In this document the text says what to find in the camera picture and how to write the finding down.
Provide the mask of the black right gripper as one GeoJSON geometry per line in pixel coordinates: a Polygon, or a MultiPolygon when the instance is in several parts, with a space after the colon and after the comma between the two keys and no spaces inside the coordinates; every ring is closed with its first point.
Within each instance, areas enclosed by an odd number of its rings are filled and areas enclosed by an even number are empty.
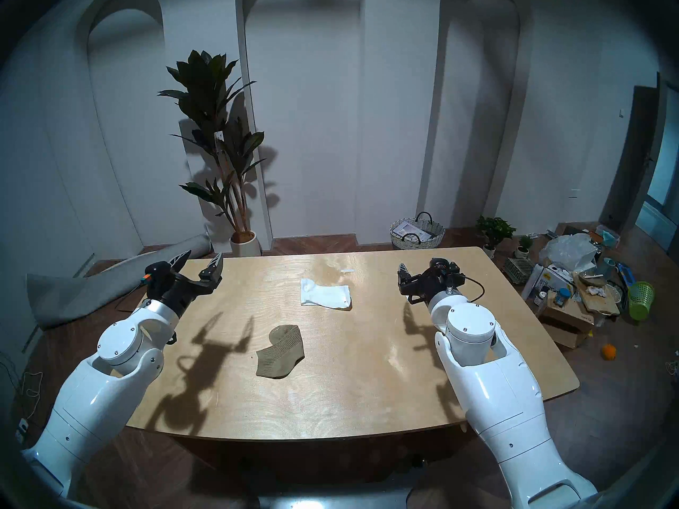
{"type": "Polygon", "coordinates": [[[422,302],[429,305],[440,292],[444,296],[453,295],[467,280],[457,264],[439,257],[432,258],[429,268],[417,275],[411,275],[405,264],[400,263],[397,276],[400,294],[412,305],[422,302]]]}

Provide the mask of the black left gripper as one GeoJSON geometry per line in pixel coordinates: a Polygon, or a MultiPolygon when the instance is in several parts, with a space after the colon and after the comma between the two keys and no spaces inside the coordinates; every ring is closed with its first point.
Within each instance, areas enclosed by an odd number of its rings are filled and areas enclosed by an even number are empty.
{"type": "Polygon", "coordinates": [[[146,267],[143,277],[147,297],[169,307],[176,315],[183,315],[198,297],[211,295],[222,279],[223,253],[201,270],[197,281],[180,274],[190,257],[191,250],[187,250],[167,263],[153,263],[146,267]]]}

